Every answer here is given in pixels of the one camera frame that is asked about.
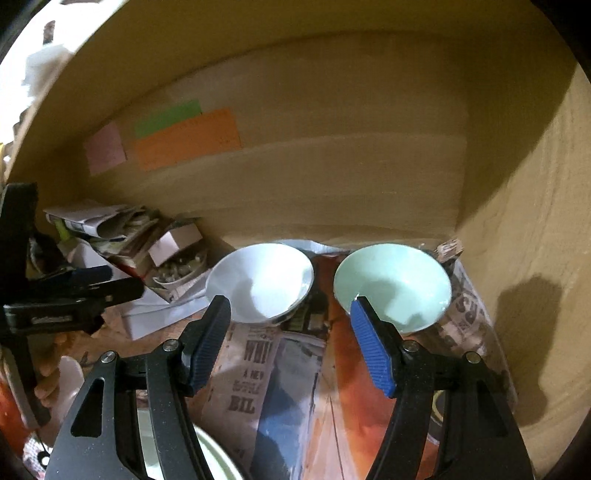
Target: green sticky note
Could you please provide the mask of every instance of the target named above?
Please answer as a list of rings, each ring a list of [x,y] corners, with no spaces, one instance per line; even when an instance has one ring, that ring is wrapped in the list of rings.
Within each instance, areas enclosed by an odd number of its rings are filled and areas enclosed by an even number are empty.
[[[145,138],[159,130],[182,122],[194,116],[201,115],[201,105],[198,100],[179,103],[166,110],[153,113],[135,124],[135,138]]]

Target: pink box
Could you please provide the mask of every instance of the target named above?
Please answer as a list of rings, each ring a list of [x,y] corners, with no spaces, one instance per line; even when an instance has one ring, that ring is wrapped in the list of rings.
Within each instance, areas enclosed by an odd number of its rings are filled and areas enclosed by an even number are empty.
[[[190,223],[166,232],[148,252],[154,260],[154,265],[159,267],[175,253],[199,242],[202,238],[203,235],[199,232],[197,225]]]

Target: white bowl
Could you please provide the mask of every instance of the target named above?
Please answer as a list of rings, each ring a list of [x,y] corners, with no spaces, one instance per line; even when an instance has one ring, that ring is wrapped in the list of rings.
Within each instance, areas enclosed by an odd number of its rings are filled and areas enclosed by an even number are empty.
[[[144,408],[138,409],[138,423],[139,438],[144,454],[146,471],[150,478],[164,480],[156,451],[156,442],[154,441],[154,434],[152,432],[152,420],[150,419],[149,410]],[[197,434],[197,440],[212,473],[213,480],[244,480],[240,470],[222,447],[199,427],[193,425],[193,428]]]
[[[230,300],[232,320],[266,323],[295,309],[314,280],[312,263],[299,250],[281,244],[258,244],[224,257],[209,274],[209,300]]]

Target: ceramic bowl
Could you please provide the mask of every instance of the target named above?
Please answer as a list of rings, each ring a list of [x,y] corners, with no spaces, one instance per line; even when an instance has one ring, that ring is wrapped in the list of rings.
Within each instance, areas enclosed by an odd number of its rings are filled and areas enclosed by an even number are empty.
[[[406,245],[371,245],[350,254],[335,274],[335,297],[350,313],[356,296],[368,298],[380,319],[401,335],[439,320],[449,307],[452,286],[443,267]]]
[[[209,300],[227,297],[235,322],[266,323],[295,309],[313,280],[312,263],[299,250],[258,244],[224,257],[209,274],[205,292]]]

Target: light green bowl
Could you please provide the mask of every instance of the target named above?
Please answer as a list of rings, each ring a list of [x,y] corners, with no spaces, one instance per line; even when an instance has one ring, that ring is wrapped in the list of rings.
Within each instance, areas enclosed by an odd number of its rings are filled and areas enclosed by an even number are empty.
[[[350,313],[357,296],[368,298],[380,319],[401,335],[418,332],[439,320],[452,299],[443,267],[416,248],[371,245],[350,254],[335,274],[335,297]]]

